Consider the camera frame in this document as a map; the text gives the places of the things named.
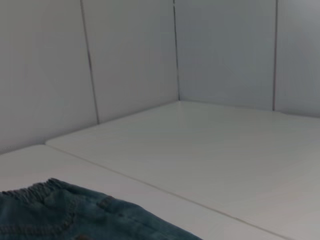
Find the blue denim shorts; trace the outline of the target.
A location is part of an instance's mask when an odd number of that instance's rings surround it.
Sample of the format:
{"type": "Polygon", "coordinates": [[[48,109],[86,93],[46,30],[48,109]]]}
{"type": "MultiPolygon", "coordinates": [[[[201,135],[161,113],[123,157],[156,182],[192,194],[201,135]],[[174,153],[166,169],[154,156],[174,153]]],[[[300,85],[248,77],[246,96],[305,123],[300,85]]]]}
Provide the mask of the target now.
{"type": "Polygon", "coordinates": [[[202,240],[141,206],[50,178],[0,191],[0,240],[202,240]]]}

